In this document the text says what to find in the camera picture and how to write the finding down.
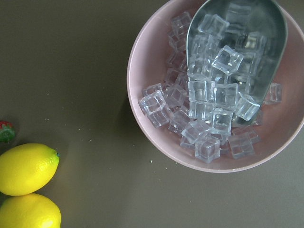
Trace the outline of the clear ice cube left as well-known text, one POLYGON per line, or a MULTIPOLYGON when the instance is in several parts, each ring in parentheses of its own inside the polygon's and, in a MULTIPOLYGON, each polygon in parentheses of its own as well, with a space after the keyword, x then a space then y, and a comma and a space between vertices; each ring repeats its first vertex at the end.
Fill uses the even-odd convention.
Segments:
POLYGON ((147 115, 159 109, 163 109, 167 102, 165 101, 161 91, 157 90, 152 94, 143 97, 138 104, 143 114, 147 115))

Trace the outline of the clear ice cube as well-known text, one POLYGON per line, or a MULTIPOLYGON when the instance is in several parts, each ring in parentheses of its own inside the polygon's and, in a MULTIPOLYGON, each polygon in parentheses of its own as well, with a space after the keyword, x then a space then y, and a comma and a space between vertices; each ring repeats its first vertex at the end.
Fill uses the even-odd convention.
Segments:
POLYGON ((230 23, 218 14, 206 14, 198 24, 198 32, 212 35, 221 40, 229 25, 230 23))
POLYGON ((194 143, 195 157, 205 163, 211 163, 220 157, 220 140, 208 136, 194 143))
POLYGON ((219 50, 211 66, 229 76, 238 71, 243 58, 243 54, 225 45, 219 50))
POLYGON ((165 101, 161 91, 157 90, 152 94, 143 97, 138 104, 143 114, 147 115, 159 109, 163 109, 167 102, 165 101))

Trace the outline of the yellow lemon lower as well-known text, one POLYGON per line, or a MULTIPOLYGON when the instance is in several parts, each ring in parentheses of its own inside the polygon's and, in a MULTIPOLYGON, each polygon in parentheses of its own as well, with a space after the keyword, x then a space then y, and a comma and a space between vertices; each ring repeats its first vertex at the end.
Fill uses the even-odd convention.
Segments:
POLYGON ((61 212, 49 198, 31 193, 7 198, 0 207, 2 228, 59 228, 61 212))

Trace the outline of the pink bowl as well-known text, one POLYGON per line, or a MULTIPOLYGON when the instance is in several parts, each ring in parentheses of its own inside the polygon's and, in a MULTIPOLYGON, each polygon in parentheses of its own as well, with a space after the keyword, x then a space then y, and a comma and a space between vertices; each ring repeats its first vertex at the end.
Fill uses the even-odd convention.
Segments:
POLYGON ((207 164, 196 159, 191 150, 180 147, 178 135, 167 128, 155 128, 138 105, 142 89, 164 78, 165 60, 170 52, 167 39, 170 19, 186 10, 196 11, 202 4, 201 0, 170 0, 142 27, 131 50, 127 68, 130 106, 139 127, 149 141, 177 163, 211 173, 244 171, 278 155, 304 125, 304 34, 292 16, 283 10, 288 27, 288 39, 275 76, 275 81, 283 87, 282 102, 262 108, 263 123, 255 127, 261 137, 261 141, 254 145, 256 154, 236 160, 222 156, 207 164))

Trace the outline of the metal ice scoop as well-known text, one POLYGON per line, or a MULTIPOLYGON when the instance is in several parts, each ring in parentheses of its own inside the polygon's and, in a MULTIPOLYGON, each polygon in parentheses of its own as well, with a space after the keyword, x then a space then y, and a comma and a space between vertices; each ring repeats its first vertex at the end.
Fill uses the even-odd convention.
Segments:
POLYGON ((212 120, 228 113, 233 126, 257 118, 287 42, 287 25, 272 0, 208 0, 194 14, 187 34, 189 115, 212 120), (223 39, 199 33, 206 14, 218 14, 230 25, 223 39), (237 72, 226 75, 211 63, 225 45, 244 55, 237 72))

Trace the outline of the clear ice cube bottom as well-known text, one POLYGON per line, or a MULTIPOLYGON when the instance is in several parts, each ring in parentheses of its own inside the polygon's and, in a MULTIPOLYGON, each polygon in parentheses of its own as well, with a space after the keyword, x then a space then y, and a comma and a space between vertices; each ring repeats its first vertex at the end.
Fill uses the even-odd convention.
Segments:
POLYGON ((211 163, 220 157, 220 140, 208 136, 194 143, 195 157, 205 163, 211 163))

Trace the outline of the clear ice cube top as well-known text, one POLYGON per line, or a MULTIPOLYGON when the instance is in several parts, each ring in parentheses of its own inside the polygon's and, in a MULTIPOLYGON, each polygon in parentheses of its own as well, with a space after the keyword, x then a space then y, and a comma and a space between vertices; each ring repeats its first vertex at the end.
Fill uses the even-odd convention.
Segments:
POLYGON ((221 40, 229 25, 230 23, 218 14, 206 14, 198 24, 198 32, 212 35, 221 40))

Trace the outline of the yellow lemon upper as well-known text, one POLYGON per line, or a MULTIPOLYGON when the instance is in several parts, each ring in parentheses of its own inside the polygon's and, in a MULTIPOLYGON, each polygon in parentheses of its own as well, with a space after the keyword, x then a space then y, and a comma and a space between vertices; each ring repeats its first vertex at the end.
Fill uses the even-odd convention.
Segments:
POLYGON ((33 193, 55 175, 59 153, 40 143, 26 143, 0 156, 0 191, 10 196, 33 193))

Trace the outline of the clear ice cube centre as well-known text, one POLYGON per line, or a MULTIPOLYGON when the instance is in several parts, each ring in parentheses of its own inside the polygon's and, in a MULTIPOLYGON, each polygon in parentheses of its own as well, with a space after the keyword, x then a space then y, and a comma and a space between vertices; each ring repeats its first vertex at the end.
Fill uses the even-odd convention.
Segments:
POLYGON ((238 71, 243 58, 243 54, 225 45, 219 50, 211 66, 229 76, 238 71))

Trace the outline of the yellow lemon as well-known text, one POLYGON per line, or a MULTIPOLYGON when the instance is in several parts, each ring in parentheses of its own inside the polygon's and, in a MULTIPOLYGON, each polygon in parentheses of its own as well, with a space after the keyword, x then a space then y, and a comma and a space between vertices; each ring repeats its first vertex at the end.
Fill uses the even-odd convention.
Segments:
POLYGON ((2 228, 59 228, 61 212, 49 198, 31 193, 7 198, 0 207, 2 228))
POLYGON ((40 143, 26 143, 0 156, 0 191, 10 196, 33 193, 55 175, 59 153, 40 143))

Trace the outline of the red strawberry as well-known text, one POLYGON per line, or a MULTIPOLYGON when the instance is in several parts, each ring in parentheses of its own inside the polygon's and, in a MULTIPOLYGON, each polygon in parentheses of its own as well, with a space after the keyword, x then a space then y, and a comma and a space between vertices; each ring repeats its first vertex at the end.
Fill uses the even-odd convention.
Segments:
POLYGON ((12 123, 8 121, 0 122, 0 141, 3 143, 8 143, 15 137, 16 132, 12 123))

